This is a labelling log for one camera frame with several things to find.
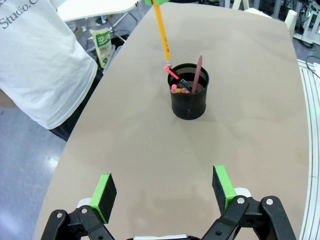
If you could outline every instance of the pencil holder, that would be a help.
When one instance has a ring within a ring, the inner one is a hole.
[[[193,63],[180,64],[173,68],[173,70],[184,80],[186,80],[191,86],[194,84],[194,78],[197,65]],[[168,84],[171,89],[173,84],[176,84],[178,88],[184,88],[181,83],[168,75]],[[196,93],[183,94],[183,93],[170,93],[173,113],[184,120],[194,120],[204,114],[206,110],[206,98],[207,87],[209,84],[209,75],[207,71],[202,67],[199,81],[196,87]]]

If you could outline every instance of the chair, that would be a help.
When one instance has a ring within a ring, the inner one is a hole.
[[[243,2],[243,8],[244,8],[245,12],[264,16],[267,18],[271,18],[269,15],[265,14],[264,12],[259,11],[258,9],[249,7],[249,0],[234,0],[233,5],[232,5],[232,9],[238,10],[240,7],[241,1]],[[285,18],[284,23],[286,24],[286,26],[289,30],[291,38],[293,38],[293,36],[294,36],[296,21],[297,21],[297,13],[293,10],[289,10],[289,12]]]

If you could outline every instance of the snack bag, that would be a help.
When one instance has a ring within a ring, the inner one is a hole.
[[[90,29],[95,44],[96,54],[102,68],[105,68],[112,57],[111,37],[108,28],[100,30]]]

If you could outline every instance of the white t-shirt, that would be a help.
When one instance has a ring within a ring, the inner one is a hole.
[[[46,129],[61,125],[97,73],[56,8],[64,0],[0,0],[0,89]]]

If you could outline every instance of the silver bolt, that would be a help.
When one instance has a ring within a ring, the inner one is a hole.
[[[245,200],[242,197],[240,197],[240,198],[237,199],[237,203],[238,204],[244,204]]]
[[[265,203],[268,205],[272,205],[274,203],[274,201],[272,201],[272,199],[269,198],[265,201]]]

